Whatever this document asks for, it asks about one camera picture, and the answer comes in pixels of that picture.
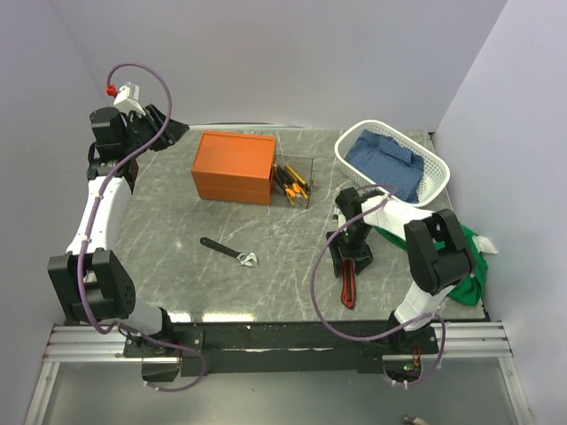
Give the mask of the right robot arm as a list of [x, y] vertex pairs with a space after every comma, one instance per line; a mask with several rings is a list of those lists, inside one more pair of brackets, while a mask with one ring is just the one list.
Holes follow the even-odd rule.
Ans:
[[405, 244], [413, 282], [390, 317], [388, 343], [400, 353], [409, 352], [449, 292], [470, 276], [476, 261], [462, 225], [454, 212], [432, 212], [394, 200], [381, 190], [360, 193], [343, 189], [335, 199], [339, 232], [329, 233], [334, 275], [342, 279], [341, 302], [356, 303], [355, 277], [374, 259], [367, 243], [378, 228]]

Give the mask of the yellow needle-nose pliers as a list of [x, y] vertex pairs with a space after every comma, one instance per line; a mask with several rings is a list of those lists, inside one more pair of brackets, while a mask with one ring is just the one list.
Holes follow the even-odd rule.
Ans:
[[288, 198], [294, 198], [295, 197], [295, 192], [284, 181], [284, 178], [282, 177], [279, 166], [275, 167], [274, 180], [275, 180], [277, 186], [284, 192], [284, 194]]

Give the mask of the orange-handled cutting pliers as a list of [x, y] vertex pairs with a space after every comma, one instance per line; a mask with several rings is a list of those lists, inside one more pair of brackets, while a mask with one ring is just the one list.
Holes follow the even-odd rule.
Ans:
[[300, 186], [295, 181], [285, 181], [284, 192], [292, 206], [303, 205], [305, 197], [303, 196]]

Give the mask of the black adjustable wrench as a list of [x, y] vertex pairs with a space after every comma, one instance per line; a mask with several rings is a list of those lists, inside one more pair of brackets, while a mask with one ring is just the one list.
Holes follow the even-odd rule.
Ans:
[[236, 251], [208, 237], [201, 237], [199, 242], [207, 248], [218, 251], [219, 253], [237, 260], [243, 267], [256, 267], [259, 264], [258, 258], [253, 252]]

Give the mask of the orange drawer box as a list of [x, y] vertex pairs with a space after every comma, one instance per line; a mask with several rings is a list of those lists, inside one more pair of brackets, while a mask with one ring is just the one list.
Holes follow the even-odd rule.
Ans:
[[203, 133], [191, 175], [202, 199], [270, 205], [276, 138]]

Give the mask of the clear acrylic drawer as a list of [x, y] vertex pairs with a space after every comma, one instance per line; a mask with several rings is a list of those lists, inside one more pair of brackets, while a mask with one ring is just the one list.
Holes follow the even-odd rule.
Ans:
[[272, 206], [307, 209], [312, 199], [314, 160], [277, 155], [272, 167]]

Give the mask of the yellow utility knife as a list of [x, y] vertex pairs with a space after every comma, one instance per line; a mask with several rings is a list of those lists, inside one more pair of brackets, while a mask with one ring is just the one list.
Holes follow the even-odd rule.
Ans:
[[310, 188], [307, 184], [307, 181], [302, 176], [300, 176], [299, 173], [297, 171], [295, 171], [291, 166], [285, 165], [284, 169], [291, 176], [291, 178], [297, 183], [297, 185], [300, 187], [304, 197], [308, 197], [309, 192], [310, 192]]

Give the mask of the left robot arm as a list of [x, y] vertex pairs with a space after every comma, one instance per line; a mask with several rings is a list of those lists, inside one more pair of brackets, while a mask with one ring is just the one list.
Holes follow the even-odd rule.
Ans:
[[164, 356], [176, 344], [168, 313], [137, 300], [135, 284], [114, 249], [139, 171], [132, 152], [163, 151], [189, 127], [154, 104], [143, 112], [100, 108], [89, 121], [95, 140], [88, 151], [87, 204], [65, 253], [50, 258], [48, 275], [68, 322], [134, 329], [145, 334], [152, 353]]

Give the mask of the red black utility knife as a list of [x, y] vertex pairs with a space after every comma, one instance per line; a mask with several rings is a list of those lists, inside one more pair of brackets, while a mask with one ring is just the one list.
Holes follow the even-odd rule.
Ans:
[[356, 281], [355, 281], [355, 267], [351, 259], [343, 261], [342, 272], [342, 290], [341, 290], [341, 303], [342, 305], [353, 310], [356, 304]]

